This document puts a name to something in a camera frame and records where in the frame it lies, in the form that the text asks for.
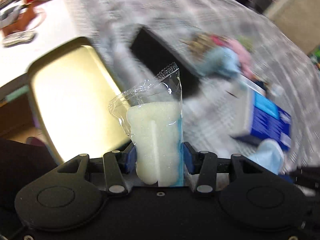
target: metal tray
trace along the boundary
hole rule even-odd
[[[89,40],[79,37],[33,62],[29,101],[58,164],[91,158],[130,141],[108,103],[121,93]]]

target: dark fabric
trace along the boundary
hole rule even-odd
[[[56,166],[46,147],[0,138],[0,207],[14,211],[18,191]]]
[[[10,212],[0,207],[0,235],[10,239],[9,237],[21,227],[22,224],[15,212]]]

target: pink object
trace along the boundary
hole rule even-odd
[[[248,52],[237,40],[228,40],[225,46],[233,50],[238,55],[239,62],[241,64],[241,71],[243,75],[246,78],[251,80],[253,73],[251,71],[252,60],[251,60],[250,52]]]
[[[220,47],[225,47],[226,46],[225,43],[222,40],[219,39],[218,36],[212,35],[211,39],[217,46],[220,46]]]

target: sealed plastic packet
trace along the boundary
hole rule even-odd
[[[182,93],[179,68],[172,63],[112,99],[117,117],[137,150],[136,172],[146,184],[183,186]]]

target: white table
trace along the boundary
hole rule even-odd
[[[46,12],[44,22],[36,27],[36,37],[31,43],[4,48],[0,36],[0,100],[26,84],[25,73],[37,58],[55,47],[79,36],[64,0],[51,0],[36,8]]]

